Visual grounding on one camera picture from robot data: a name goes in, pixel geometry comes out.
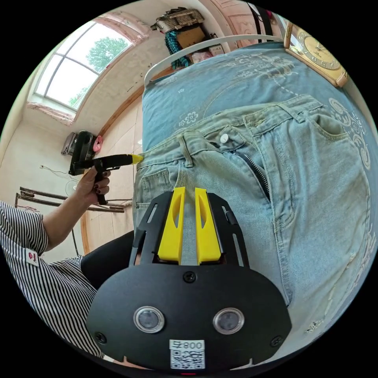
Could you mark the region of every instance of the white button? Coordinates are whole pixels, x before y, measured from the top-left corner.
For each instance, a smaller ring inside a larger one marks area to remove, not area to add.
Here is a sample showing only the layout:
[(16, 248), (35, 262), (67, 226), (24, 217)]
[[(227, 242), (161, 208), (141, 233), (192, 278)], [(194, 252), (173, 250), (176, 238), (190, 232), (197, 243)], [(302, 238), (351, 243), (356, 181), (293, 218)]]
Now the white button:
[(224, 144), (224, 143), (227, 143), (227, 141), (228, 141), (228, 135), (227, 135), (227, 134), (223, 134), (223, 135), (221, 136), (221, 138), (220, 138), (220, 142), (221, 142), (222, 144)]

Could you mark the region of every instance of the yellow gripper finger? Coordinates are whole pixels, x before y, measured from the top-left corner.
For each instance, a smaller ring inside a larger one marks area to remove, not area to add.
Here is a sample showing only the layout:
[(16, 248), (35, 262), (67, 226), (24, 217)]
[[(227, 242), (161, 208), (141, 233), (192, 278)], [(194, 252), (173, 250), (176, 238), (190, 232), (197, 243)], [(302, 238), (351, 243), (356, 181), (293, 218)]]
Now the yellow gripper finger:
[(185, 187), (173, 189), (167, 220), (157, 253), (160, 260), (181, 264), (182, 232), (184, 226)]
[(197, 264), (218, 261), (221, 257), (221, 249), (205, 189), (195, 189), (195, 203)]

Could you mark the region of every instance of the jeans pocket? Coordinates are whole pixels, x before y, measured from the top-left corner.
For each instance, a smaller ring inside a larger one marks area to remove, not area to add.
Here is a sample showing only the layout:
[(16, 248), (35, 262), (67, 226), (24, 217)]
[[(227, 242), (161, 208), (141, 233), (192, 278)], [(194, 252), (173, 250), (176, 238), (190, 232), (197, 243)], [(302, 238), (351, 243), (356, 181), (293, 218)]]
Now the jeans pocket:
[(329, 141), (339, 141), (349, 137), (343, 124), (334, 119), (331, 114), (324, 109), (306, 112), (304, 116), (317, 133)]
[(150, 202), (160, 194), (184, 186), (180, 164), (146, 168), (145, 173), (137, 172), (135, 177), (133, 220), (134, 229), (142, 220)]

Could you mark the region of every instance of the zipper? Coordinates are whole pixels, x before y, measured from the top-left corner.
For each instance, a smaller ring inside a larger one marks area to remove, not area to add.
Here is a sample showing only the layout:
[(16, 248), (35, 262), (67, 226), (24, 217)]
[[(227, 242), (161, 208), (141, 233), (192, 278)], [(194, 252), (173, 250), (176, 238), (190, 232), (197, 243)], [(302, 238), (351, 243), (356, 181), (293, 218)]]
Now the zipper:
[(263, 188), (265, 195), (267, 196), (268, 200), (270, 201), (271, 197), (270, 197), (270, 193), (269, 193), (268, 180), (264, 176), (264, 174), (261, 172), (261, 169), (253, 162), (253, 160), (247, 154), (240, 153), (240, 152), (237, 152), (237, 151), (233, 151), (232, 153), (234, 155), (242, 158), (248, 164), (248, 166), (251, 168), (252, 172), (255, 174), (255, 177), (259, 181), (261, 187)]

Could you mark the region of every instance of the belt loop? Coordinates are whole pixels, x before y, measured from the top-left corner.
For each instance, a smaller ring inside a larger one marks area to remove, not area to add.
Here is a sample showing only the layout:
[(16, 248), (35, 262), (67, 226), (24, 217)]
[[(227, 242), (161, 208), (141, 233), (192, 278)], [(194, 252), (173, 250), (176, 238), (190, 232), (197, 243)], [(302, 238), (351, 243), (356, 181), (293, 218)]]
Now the belt loop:
[(186, 147), (186, 142), (185, 142), (185, 139), (184, 139), (184, 134), (180, 134), (177, 136), (177, 140), (178, 142), (180, 143), (180, 147), (181, 147), (181, 152), (182, 154), (184, 155), (184, 158), (185, 158), (185, 167), (186, 168), (192, 168), (193, 167), (193, 160), (192, 160), (192, 157), (190, 156), (190, 153)]
[(300, 116), (295, 110), (290, 109), (284, 104), (277, 104), (281, 109), (283, 109), (285, 112), (289, 113), (298, 123), (302, 123), (305, 121), (305, 119)]

